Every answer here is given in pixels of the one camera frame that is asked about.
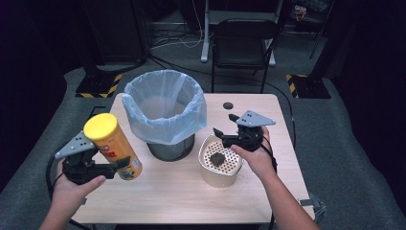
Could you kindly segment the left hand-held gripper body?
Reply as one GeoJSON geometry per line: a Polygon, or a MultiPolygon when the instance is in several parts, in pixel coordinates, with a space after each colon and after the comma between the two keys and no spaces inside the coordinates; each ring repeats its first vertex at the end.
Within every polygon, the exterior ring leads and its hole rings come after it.
{"type": "Polygon", "coordinates": [[[93,160],[97,152],[94,143],[80,131],[55,154],[55,158],[63,159],[62,171],[66,177],[82,185],[99,175],[107,176],[107,166],[96,164],[93,160]]]}

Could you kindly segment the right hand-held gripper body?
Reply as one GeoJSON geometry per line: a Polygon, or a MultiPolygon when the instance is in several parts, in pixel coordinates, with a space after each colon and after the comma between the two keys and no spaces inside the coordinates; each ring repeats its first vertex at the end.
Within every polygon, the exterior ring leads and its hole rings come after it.
{"type": "Polygon", "coordinates": [[[255,151],[262,143],[263,131],[261,128],[276,123],[274,119],[262,116],[252,110],[247,110],[238,117],[239,119],[236,122],[237,135],[230,135],[229,139],[222,140],[224,148],[237,145],[245,150],[255,151]]]}

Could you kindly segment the yellow chip can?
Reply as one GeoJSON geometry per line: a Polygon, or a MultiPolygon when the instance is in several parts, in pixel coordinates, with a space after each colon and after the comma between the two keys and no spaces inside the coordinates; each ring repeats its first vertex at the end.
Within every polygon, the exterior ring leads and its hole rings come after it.
{"type": "Polygon", "coordinates": [[[115,115],[111,113],[95,115],[85,123],[83,133],[97,146],[109,163],[115,164],[118,159],[131,157],[127,167],[118,169],[121,179],[132,180],[141,174],[143,165],[129,144],[115,115]]]}

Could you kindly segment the clump of wet tea leaves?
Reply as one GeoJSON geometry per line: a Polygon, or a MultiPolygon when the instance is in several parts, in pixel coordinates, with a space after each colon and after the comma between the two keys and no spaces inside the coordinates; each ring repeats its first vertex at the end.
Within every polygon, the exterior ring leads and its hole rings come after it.
{"type": "Polygon", "coordinates": [[[210,156],[210,162],[215,167],[221,166],[225,162],[225,159],[226,159],[225,155],[220,152],[216,152],[210,156]]]}

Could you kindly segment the beige strainer container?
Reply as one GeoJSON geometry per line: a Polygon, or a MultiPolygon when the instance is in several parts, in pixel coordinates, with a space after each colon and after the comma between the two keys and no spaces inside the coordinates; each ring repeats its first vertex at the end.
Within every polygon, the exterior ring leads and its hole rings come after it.
{"type": "Polygon", "coordinates": [[[222,141],[213,134],[204,140],[198,153],[198,161],[203,179],[209,185],[217,188],[233,185],[243,165],[243,159],[229,148],[224,148],[222,141]],[[210,156],[216,152],[220,152],[226,157],[225,162],[219,167],[215,167],[210,162],[210,156]]]}

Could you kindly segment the dark mesh waste bin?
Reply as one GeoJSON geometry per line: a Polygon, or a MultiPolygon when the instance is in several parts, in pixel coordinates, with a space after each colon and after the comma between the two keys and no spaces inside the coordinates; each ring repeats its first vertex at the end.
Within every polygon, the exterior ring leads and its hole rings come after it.
{"type": "Polygon", "coordinates": [[[151,154],[159,160],[166,162],[178,161],[188,156],[194,146],[195,135],[191,135],[185,140],[175,145],[150,144],[147,147],[151,154]]]}

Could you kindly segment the light blue bin bag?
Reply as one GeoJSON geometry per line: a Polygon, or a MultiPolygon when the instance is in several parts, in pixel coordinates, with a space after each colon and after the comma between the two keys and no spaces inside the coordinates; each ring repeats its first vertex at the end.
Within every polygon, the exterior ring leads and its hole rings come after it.
{"type": "Polygon", "coordinates": [[[136,77],[125,86],[122,102],[132,133],[146,143],[175,145],[207,125],[201,86],[178,71],[136,77]]]}

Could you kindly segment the person's right hand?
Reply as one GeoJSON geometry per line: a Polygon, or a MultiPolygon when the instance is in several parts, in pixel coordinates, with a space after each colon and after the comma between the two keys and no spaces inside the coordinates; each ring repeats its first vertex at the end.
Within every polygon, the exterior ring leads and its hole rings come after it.
{"type": "Polygon", "coordinates": [[[271,183],[277,179],[271,157],[273,151],[270,145],[267,127],[263,126],[261,129],[263,131],[263,140],[257,150],[248,151],[237,145],[232,145],[231,150],[241,156],[249,164],[251,170],[262,183],[271,183]]]}

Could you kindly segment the person's left hand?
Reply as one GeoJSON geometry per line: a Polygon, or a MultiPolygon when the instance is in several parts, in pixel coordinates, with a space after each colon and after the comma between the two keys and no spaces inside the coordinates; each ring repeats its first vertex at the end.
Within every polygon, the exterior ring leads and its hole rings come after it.
{"type": "Polygon", "coordinates": [[[58,180],[55,183],[51,210],[53,212],[76,212],[85,198],[97,190],[105,181],[104,175],[99,175],[83,185],[70,181],[62,172],[62,162],[57,165],[58,180]]]}

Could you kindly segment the black striped stand base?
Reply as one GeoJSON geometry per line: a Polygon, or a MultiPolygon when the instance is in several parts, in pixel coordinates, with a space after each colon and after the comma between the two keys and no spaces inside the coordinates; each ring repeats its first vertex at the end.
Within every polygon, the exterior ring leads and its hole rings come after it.
{"type": "Polygon", "coordinates": [[[296,99],[330,99],[322,80],[307,75],[286,75],[289,90],[296,99]]]}
{"type": "Polygon", "coordinates": [[[118,88],[122,74],[98,73],[86,75],[76,90],[82,98],[110,98],[118,88]]]}

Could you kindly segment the black folding chair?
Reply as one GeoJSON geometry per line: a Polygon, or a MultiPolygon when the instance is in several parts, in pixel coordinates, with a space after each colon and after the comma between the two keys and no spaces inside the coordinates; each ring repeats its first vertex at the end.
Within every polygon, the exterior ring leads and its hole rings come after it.
{"type": "Polygon", "coordinates": [[[279,25],[269,19],[226,19],[214,30],[212,47],[212,83],[214,91],[215,69],[261,70],[260,93],[266,83],[274,41],[279,25]]]}

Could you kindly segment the white desk frame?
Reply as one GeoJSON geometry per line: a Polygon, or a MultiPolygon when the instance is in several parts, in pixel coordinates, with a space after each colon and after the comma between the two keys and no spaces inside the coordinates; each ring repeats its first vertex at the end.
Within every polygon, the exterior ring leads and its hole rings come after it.
{"type": "Polygon", "coordinates": [[[274,22],[278,22],[282,13],[282,5],[287,0],[266,0],[268,3],[276,4],[276,7],[271,9],[271,11],[265,11],[264,9],[248,11],[247,7],[244,7],[241,11],[226,11],[212,10],[210,3],[214,0],[204,0],[204,19],[200,23],[203,28],[202,32],[202,50],[200,61],[206,63],[210,57],[210,26],[217,25],[220,21],[233,18],[242,19],[269,19],[274,22]]]}

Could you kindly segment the grey table bracket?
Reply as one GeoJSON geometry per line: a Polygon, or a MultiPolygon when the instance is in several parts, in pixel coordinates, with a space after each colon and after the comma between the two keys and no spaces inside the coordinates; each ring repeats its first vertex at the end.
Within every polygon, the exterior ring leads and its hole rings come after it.
{"type": "Polygon", "coordinates": [[[312,196],[308,199],[300,199],[299,203],[303,207],[312,207],[313,208],[313,211],[315,214],[315,218],[314,218],[315,222],[320,222],[326,216],[327,206],[317,196],[312,196]]]}

